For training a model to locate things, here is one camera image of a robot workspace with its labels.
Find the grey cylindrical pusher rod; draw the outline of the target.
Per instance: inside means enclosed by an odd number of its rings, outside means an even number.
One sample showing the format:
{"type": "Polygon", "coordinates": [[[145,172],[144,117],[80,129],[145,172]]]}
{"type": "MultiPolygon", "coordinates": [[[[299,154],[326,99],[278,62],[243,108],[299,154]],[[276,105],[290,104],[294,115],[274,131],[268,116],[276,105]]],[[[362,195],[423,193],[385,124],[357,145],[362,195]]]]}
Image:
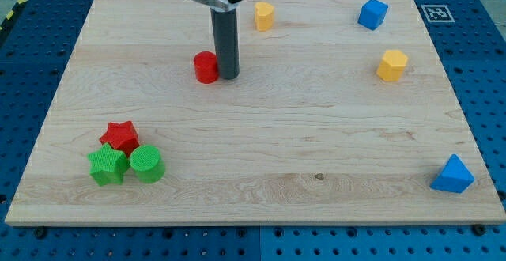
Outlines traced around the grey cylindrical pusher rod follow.
{"type": "Polygon", "coordinates": [[[217,67],[220,78],[235,79],[240,73],[236,10],[210,10],[217,67]]]}

